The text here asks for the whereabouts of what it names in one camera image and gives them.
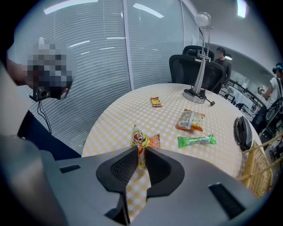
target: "black mesh office chair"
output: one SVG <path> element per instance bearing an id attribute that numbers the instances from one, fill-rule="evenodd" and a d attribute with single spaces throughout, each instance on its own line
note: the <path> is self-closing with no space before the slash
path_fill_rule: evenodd
<path id="1" fill-rule="evenodd" d="M 197 45 L 188 45 L 184 48 L 182 55 L 193 56 L 198 59 L 201 59 L 200 56 L 202 55 L 202 47 Z M 214 53 L 209 50 L 208 57 L 211 58 L 211 61 L 214 61 Z"/>
<path id="2" fill-rule="evenodd" d="M 169 59 L 172 83 L 194 85 L 201 61 L 195 56 L 173 55 Z M 202 88 L 213 91 L 225 76 L 224 68 L 215 62 L 206 62 Z"/>

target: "white shirt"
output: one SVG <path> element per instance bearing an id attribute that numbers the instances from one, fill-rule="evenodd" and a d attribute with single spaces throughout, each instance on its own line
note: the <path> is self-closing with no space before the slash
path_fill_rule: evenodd
<path id="1" fill-rule="evenodd" d="M 280 97 L 279 89 L 281 89 L 282 91 L 281 86 L 278 87 L 278 82 L 275 77 L 270 80 L 270 83 L 273 87 L 273 90 L 270 94 L 270 98 L 267 103 L 267 109 L 269 109 L 271 105 Z"/>

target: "black telephone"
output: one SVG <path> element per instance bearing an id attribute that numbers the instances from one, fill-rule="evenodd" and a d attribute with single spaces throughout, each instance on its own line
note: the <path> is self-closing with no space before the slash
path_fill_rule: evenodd
<path id="1" fill-rule="evenodd" d="M 234 122 L 234 137 L 237 145 L 245 151 L 252 146 L 252 130 L 246 117 L 238 117 Z"/>

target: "desk lamp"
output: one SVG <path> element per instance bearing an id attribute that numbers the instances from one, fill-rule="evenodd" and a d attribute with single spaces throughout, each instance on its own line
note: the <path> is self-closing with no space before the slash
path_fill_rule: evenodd
<path id="1" fill-rule="evenodd" d="M 206 61 L 210 62 L 211 60 L 211 58 L 208 57 L 208 53 L 209 53 L 209 44 L 210 44 L 210 30 L 213 29 L 213 27 L 209 26 L 211 23 L 211 16 L 206 12 L 200 12 L 198 15 L 196 15 L 195 22 L 201 28 L 203 32 L 203 48 L 202 48 L 202 55 L 200 56 L 200 58 L 202 59 L 202 62 L 199 68 L 198 77 L 196 79 L 194 87 L 189 90 L 185 90 L 183 92 L 183 96 L 190 101 L 193 101 L 199 104 L 203 104 L 206 100 L 206 97 L 205 97 L 204 90 L 200 90 L 200 88 L 202 87 L 202 84 L 203 84 L 203 74 L 205 70 Z M 207 53 L 204 52 L 205 31 L 207 31 L 208 33 Z"/>

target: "snack package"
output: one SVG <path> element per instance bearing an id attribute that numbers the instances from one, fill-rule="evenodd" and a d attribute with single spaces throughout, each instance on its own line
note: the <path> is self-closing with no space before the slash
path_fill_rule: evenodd
<path id="1" fill-rule="evenodd" d="M 204 114 L 195 111 L 184 110 L 175 128 L 184 130 L 191 129 L 203 132 L 202 119 L 204 116 Z"/>
<path id="2" fill-rule="evenodd" d="M 213 134 L 204 137 L 197 137 L 197 138 L 187 138 L 187 137 L 178 136 L 179 148 L 186 147 L 195 143 L 216 144 L 216 140 Z"/>
<path id="3" fill-rule="evenodd" d="M 162 107 L 158 97 L 151 97 L 150 100 L 151 100 L 151 103 L 152 103 L 152 107 L 154 107 L 154 108 Z"/>
<path id="4" fill-rule="evenodd" d="M 141 130 L 134 125 L 131 144 L 133 146 L 138 146 L 138 163 L 141 167 L 145 168 L 145 148 L 150 147 L 160 147 L 160 136 L 159 134 L 153 137 L 148 137 L 146 134 L 141 132 Z"/>

